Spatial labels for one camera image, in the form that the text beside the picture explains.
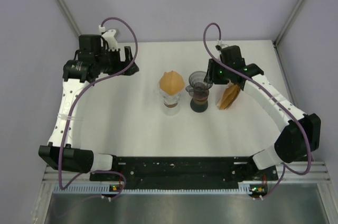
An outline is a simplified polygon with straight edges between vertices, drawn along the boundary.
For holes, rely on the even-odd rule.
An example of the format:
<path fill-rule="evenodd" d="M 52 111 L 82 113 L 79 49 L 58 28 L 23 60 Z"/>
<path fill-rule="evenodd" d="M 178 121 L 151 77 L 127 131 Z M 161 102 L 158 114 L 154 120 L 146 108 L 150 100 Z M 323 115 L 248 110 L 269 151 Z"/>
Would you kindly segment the grey plastic dripper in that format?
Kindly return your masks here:
<path fill-rule="evenodd" d="M 195 71 L 189 76 L 189 85 L 185 90 L 191 97 L 194 94 L 202 94 L 208 91 L 213 84 L 209 82 L 209 79 L 204 71 Z"/>

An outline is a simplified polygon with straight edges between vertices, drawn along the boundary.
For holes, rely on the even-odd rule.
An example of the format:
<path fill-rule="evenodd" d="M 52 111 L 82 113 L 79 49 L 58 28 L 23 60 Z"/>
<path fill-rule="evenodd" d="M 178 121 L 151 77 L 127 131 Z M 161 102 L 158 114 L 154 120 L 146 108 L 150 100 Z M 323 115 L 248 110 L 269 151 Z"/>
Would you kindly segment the red-topped dark flask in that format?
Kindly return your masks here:
<path fill-rule="evenodd" d="M 209 91 L 193 91 L 191 94 L 190 107 L 196 113 L 202 113 L 208 108 Z"/>

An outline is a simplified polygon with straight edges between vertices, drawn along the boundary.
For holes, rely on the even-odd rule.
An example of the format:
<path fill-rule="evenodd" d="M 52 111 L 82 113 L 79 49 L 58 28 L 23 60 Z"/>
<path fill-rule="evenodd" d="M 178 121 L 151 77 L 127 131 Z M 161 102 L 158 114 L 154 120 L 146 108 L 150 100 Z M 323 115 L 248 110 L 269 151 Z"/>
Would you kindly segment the single brown coffee filter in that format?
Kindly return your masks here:
<path fill-rule="evenodd" d="M 159 81 L 159 88 L 170 96 L 181 92 L 184 87 L 184 80 L 176 71 L 164 72 Z"/>

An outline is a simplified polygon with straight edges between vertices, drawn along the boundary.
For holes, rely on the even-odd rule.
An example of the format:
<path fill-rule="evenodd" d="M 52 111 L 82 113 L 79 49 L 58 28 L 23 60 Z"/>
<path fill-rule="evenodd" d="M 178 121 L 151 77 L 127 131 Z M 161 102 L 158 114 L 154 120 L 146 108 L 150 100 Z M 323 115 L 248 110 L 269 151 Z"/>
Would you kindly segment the clear glass dripper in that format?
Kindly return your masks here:
<path fill-rule="evenodd" d="M 180 100 L 180 97 L 181 97 L 180 92 L 178 92 L 174 95 L 170 95 L 167 92 L 165 92 L 164 90 L 162 90 L 161 88 L 158 89 L 158 93 L 162 97 L 163 103 L 165 105 L 177 105 L 179 100 Z"/>

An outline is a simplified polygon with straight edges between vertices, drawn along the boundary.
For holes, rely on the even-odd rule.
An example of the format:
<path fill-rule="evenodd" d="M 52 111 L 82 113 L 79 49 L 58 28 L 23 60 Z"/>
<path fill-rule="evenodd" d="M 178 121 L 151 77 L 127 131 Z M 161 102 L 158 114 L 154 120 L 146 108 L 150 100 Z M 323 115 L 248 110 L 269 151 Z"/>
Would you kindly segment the glass beaker with brown band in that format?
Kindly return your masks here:
<path fill-rule="evenodd" d="M 162 112 L 167 116 L 175 116 L 180 111 L 180 106 L 178 103 L 175 104 L 166 104 L 165 102 L 161 104 Z"/>

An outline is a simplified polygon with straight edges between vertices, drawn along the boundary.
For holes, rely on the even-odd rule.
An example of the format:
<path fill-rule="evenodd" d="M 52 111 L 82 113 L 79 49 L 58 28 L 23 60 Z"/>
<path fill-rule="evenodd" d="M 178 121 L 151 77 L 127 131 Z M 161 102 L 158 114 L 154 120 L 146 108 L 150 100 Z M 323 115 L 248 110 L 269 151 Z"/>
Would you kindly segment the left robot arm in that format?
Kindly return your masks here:
<path fill-rule="evenodd" d="M 39 156 L 54 170 L 88 173 L 101 170 L 114 180 L 120 168 L 115 157 L 81 149 L 81 128 L 89 88 L 98 83 L 101 74 L 131 76 L 139 71 L 133 62 L 132 50 L 124 47 L 125 59 L 120 58 L 115 29 L 79 36 L 77 57 L 63 67 L 62 99 L 55 127 L 46 146 L 39 147 Z"/>

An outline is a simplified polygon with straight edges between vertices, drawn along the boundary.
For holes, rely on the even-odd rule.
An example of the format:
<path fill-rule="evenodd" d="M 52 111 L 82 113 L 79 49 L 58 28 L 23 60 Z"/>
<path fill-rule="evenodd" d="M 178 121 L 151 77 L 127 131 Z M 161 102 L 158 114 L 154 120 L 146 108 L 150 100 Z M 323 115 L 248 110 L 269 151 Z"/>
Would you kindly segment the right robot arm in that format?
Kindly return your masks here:
<path fill-rule="evenodd" d="M 256 64 L 245 63 L 239 46 L 218 44 L 215 48 L 220 55 L 209 60 L 205 81 L 238 86 L 261 106 L 280 131 L 272 146 L 251 157 L 252 163 L 246 167 L 250 178 L 257 180 L 266 168 L 297 161 L 319 148 L 321 120 L 316 114 L 308 115 L 290 103 Z"/>

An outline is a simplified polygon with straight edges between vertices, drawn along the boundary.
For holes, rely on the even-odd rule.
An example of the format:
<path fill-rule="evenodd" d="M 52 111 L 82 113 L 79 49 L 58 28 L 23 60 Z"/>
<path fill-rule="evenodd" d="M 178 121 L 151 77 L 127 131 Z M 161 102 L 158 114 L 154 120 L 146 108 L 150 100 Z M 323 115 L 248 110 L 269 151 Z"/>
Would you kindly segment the brown coffee filter stack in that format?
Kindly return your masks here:
<path fill-rule="evenodd" d="M 219 99 L 217 103 L 217 107 L 219 110 L 225 110 L 232 105 L 232 103 L 238 97 L 241 89 L 238 85 L 229 83 L 227 88 L 224 90 L 222 97 Z"/>

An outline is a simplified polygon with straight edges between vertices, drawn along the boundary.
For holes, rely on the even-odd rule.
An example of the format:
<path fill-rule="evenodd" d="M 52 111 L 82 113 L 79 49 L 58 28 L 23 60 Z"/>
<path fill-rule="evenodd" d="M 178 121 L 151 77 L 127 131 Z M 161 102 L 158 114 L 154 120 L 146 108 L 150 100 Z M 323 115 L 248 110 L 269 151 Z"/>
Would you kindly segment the right aluminium frame post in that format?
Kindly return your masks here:
<path fill-rule="evenodd" d="M 279 31 L 277 37 L 273 41 L 274 48 L 277 49 L 283 39 L 285 38 L 286 34 L 288 33 L 289 29 L 292 27 L 293 22 L 296 20 L 298 14 L 301 12 L 304 4 L 307 0 L 297 0 L 296 4 L 292 8 L 291 12 L 288 15 L 288 18 L 286 19 L 285 23 L 283 24 L 283 27 Z"/>

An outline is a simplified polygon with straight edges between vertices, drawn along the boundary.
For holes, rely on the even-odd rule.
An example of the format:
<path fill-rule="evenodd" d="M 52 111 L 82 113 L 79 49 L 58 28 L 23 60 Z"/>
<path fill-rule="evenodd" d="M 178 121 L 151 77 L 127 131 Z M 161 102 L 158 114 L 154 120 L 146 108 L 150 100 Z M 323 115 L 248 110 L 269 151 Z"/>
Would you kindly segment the aluminium frame post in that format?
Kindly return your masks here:
<path fill-rule="evenodd" d="M 78 38 L 80 35 L 82 35 L 82 31 L 80 30 L 75 17 L 71 13 L 69 6 L 67 5 L 65 0 L 54 0 L 54 1 L 56 5 L 58 6 L 63 18 L 65 19 L 69 29 L 71 30 L 72 34 L 76 38 L 77 43 L 79 43 Z"/>
<path fill-rule="evenodd" d="M 304 4 L 307 0 L 297 0 L 296 4 L 292 8 L 291 12 L 288 15 L 288 18 L 286 19 L 285 23 L 283 24 L 283 27 L 279 31 L 277 37 L 273 41 L 274 48 L 277 49 L 283 39 L 285 38 L 286 34 L 288 33 L 289 29 L 292 27 L 293 22 L 296 20 L 298 14 L 301 12 Z"/>

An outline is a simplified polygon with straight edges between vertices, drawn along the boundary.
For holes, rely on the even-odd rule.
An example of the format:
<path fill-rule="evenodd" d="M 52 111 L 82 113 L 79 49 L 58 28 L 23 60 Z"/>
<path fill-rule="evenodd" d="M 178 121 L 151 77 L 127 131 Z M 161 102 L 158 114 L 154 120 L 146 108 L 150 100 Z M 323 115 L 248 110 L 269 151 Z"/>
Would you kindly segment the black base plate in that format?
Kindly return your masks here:
<path fill-rule="evenodd" d="M 126 182 L 126 189 L 236 189 L 243 181 L 277 181 L 275 166 L 259 170 L 250 157 L 117 157 L 113 170 L 91 181 Z"/>

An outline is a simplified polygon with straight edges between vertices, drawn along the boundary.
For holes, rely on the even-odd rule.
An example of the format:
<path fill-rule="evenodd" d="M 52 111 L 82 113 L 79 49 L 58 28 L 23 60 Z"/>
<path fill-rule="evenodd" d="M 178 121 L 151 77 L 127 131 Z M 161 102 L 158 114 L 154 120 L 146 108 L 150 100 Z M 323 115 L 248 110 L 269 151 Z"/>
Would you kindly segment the left aluminium frame post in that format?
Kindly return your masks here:
<path fill-rule="evenodd" d="M 78 38 L 80 35 L 82 35 L 82 31 L 80 30 L 75 17 L 71 13 L 69 6 L 67 5 L 65 0 L 54 0 L 54 1 L 56 5 L 58 6 L 63 18 L 65 19 L 69 29 L 71 30 L 72 34 L 76 38 L 77 43 L 79 43 Z"/>

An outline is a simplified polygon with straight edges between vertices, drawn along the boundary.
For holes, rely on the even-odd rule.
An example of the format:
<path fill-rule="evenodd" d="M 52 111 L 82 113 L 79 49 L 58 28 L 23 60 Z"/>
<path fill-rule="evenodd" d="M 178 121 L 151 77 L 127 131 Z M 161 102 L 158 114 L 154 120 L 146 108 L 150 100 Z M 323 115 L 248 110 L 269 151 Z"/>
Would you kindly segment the aluminium front rail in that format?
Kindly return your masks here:
<path fill-rule="evenodd" d="M 197 179 L 207 180 L 207 184 L 211 180 L 223 181 L 227 183 L 239 183 L 243 181 L 277 181 L 285 170 L 284 179 L 287 181 L 293 180 L 306 180 L 306 181 L 329 181 L 326 166 L 324 163 L 312 163 L 310 171 L 305 175 L 298 175 L 291 172 L 283 165 L 272 166 L 264 170 L 250 171 L 245 164 L 235 163 L 230 166 L 207 164 L 203 166 L 198 164 L 189 167 L 183 163 L 180 164 L 164 164 L 164 163 L 151 163 L 140 165 L 122 165 L 119 167 L 118 172 L 124 175 L 126 181 L 132 182 L 145 182 L 146 180 L 155 182 L 169 181 L 173 179 L 175 183 L 178 180 Z"/>

